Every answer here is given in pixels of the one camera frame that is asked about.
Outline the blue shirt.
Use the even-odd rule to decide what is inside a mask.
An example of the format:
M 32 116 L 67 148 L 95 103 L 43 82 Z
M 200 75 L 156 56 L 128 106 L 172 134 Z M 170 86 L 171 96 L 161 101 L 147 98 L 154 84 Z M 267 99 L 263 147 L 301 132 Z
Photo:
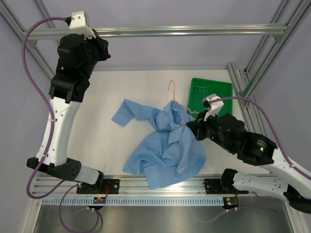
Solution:
M 128 158 L 123 171 L 146 176 L 150 189 L 166 187 L 196 176 L 206 163 L 206 152 L 186 126 L 194 120 L 176 101 L 162 110 L 124 100 L 112 121 L 125 126 L 132 119 L 148 121 L 154 132 Z

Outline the pink wire hanger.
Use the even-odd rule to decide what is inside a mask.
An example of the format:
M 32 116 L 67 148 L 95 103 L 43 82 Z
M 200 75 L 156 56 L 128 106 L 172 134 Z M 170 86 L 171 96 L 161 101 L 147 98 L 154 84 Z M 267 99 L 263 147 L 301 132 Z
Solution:
M 174 80 L 170 80 L 169 84 L 168 84 L 168 90 L 170 90 L 171 85 L 173 86 L 173 102 L 177 103 L 179 106 L 183 107 L 183 109 L 190 114 L 199 114 L 199 112 L 197 111 L 192 111 L 190 108 L 180 104 L 177 100 L 176 100 L 176 95 L 175 95 L 175 82 Z

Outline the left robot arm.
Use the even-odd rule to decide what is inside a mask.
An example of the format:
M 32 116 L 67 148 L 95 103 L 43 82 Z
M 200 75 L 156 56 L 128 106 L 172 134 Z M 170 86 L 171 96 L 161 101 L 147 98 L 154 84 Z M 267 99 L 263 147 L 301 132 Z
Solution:
M 56 74 L 49 89 L 51 113 L 41 149 L 26 166 L 64 181 L 81 182 L 83 188 L 98 194 L 104 189 L 103 173 L 69 158 L 68 142 L 96 64 L 111 57 L 108 42 L 98 36 L 89 39 L 69 34 L 61 38 L 57 53 Z

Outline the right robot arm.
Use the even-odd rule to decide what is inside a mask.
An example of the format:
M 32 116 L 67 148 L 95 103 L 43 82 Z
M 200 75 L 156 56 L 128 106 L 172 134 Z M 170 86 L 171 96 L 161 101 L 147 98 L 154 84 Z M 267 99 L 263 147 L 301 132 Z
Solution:
M 270 180 L 247 175 L 237 170 L 224 170 L 220 187 L 226 193 L 242 191 L 263 193 L 278 198 L 306 214 L 311 212 L 311 182 L 296 171 L 295 165 L 285 160 L 280 147 L 258 133 L 248 132 L 244 122 L 234 116 L 199 116 L 187 123 L 196 140 L 210 139 L 218 146 L 236 155 L 238 160 L 265 169 L 277 179 Z

